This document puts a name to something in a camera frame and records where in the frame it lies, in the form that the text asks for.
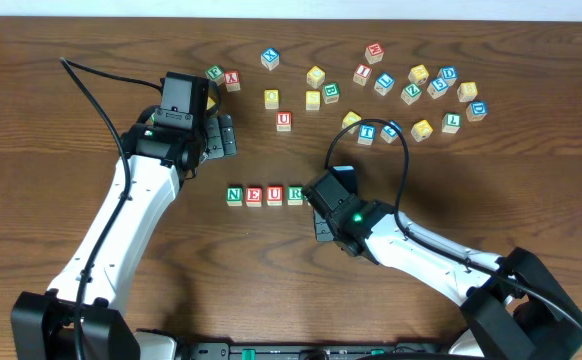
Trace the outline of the green R block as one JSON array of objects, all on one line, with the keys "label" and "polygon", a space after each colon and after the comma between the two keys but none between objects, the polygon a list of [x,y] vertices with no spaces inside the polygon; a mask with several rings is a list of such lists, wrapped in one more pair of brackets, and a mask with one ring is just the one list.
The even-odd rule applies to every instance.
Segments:
[{"label": "green R block", "polygon": [[287,189],[287,203],[289,205],[302,205],[304,203],[304,195],[302,194],[301,186],[289,186]]}]

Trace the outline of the green N block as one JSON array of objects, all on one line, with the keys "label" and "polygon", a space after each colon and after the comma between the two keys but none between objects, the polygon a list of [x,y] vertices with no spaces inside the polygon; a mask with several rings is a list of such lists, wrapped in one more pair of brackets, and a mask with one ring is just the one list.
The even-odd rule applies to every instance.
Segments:
[{"label": "green N block", "polygon": [[244,201],[243,189],[241,187],[228,187],[226,192],[226,202],[228,206],[242,206]]}]

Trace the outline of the red E block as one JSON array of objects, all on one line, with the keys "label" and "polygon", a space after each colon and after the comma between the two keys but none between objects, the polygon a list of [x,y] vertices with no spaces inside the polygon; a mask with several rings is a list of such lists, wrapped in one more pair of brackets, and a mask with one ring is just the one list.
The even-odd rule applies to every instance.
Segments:
[{"label": "red E block", "polygon": [[263,202],[263,190],[261,187],[247,187],[245,190],[245,203],[248,207],[261,207]]}]

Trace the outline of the red U block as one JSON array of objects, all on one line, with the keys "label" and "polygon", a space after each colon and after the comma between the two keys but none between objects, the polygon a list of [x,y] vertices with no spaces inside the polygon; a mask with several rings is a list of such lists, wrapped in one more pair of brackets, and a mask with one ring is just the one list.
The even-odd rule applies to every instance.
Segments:
[{"label": "red U block", "polygon": [[268,206],[281,206],[283,204],[283,187],[268,186],[266,191],[266,201]]},{"label": "red U block", "polygon": [[281,111],[276,114],[276,130],[278,132],[290,132],[292,130],[292,113]]}]

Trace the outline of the green B block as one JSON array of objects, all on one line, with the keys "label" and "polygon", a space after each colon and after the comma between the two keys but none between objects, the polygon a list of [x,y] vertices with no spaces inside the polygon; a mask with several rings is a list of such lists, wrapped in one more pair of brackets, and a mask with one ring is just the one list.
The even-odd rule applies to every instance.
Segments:
[{"label": "green B block", "polygon": [[340,89],[336,82],[324,84],[322,87],[322,97],[325,104],[336,103],[340,97]]}]

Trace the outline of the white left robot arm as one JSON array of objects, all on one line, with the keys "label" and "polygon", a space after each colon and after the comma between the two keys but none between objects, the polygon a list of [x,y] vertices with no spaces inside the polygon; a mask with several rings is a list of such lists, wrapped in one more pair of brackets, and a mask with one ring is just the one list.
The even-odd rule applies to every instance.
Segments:
[{"label": "white left robot arm", "polygon": [[233,156],[228,115],[182,130],[136,123],[120,139],[113,181],[79,248],[43,294],[22,292],[11,312],[20,359],[182,359],[186,348],[157,330],[132,331],[126,311],[155,227],[195,164]]}]

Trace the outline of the red Y block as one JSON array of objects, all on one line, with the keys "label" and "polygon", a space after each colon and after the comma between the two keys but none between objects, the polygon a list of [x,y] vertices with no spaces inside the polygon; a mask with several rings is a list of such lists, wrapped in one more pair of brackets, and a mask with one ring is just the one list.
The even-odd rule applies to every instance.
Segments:
[{"label": "red Y block", "polygon": [[240,76],[237,71],[227,71],[224,73],[224,84],[228,92],[241,90]]}]

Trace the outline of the yellow O block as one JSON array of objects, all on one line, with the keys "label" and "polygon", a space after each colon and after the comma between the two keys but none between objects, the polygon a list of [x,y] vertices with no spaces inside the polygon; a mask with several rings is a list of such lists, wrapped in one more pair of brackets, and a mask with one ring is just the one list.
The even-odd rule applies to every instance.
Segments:
[{"label": "yellow O block", "polygon": [[278,89],[264,90],[264,104],[267,110],[278,109],[280,105],[280,94]]}]

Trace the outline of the blue X block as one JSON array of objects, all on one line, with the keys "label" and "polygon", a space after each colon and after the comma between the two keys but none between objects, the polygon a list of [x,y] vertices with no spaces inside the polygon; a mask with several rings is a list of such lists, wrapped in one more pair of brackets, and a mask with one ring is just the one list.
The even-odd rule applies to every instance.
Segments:
[{"label": "blue X block", "polygon": [[280,63],[280,54],[274,48],[267,48],[261,53],[261,63],[269,71],[275,69]]}]

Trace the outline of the blue 2 block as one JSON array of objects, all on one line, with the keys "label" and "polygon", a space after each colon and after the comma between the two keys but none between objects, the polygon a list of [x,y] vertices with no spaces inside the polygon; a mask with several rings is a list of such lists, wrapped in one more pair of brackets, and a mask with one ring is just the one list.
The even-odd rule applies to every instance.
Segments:
[{"label": "blue 2 block", "polygon": [[398,134],[401,132],[402,127],[395,121],[391,120],[389,125],[386,125],[382,128],[380,136],[386,143],[392,143],[399,138]]}]

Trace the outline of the yellow pen picture block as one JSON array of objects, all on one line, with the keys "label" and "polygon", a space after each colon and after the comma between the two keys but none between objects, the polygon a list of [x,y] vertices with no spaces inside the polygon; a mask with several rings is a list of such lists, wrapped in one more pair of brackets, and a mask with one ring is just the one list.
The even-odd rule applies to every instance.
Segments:
[{"label": "yellow pen picture block", "polygon": [[432,133],[433,128],[426,119],[415,123],[411,129],[411,135],[416,142],[421,142],[422,140],[429,138]]}]

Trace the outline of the green 7 block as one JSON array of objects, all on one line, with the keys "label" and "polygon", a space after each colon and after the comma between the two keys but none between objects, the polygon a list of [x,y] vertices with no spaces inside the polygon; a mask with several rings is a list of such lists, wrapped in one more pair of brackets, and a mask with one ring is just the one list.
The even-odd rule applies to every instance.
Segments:
[{"label": "green 7 block", "polygon": [[442,119],[443,133],[456,134],[461,128],[462,118],[460,114],[456,113],[446,113]]}]

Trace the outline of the red H block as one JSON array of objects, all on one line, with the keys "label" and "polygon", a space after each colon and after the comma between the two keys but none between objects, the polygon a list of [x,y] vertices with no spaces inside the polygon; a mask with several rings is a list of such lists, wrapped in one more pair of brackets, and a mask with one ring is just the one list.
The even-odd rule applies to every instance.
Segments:
[{"label": "red H block", "polygon": [[379,42],[368,44],[365,47],[365,59],[370,65],[380,62],[384,54],[384,47]]}]

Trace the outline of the blue 5 block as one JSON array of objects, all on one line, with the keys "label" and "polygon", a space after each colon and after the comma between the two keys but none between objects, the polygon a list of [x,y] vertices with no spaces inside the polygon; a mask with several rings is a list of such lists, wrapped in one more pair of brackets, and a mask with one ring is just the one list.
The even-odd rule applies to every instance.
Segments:
[{"label": "blue 5 block", "polygon": [[429,83],[427,87],[427,93],[431,96],[432,99],[437,99],[444,95],[448,89],[448,83],[443,78],[437,77]]}]

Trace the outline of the blue d block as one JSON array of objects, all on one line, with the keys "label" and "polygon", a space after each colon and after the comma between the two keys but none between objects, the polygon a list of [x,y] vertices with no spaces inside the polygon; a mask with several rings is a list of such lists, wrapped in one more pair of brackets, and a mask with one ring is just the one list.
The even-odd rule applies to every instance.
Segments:
[{"label": "blue d block", "polygon": [[488,107],[484,101],[473,101],[466,109],[466,116],[469,122],[483,120],[488,114]]},{"label": "blue d block", "polygon": [[454,66],[444,66],[439,70],[437,77],[452,86],[458,79],[458,73]]}]

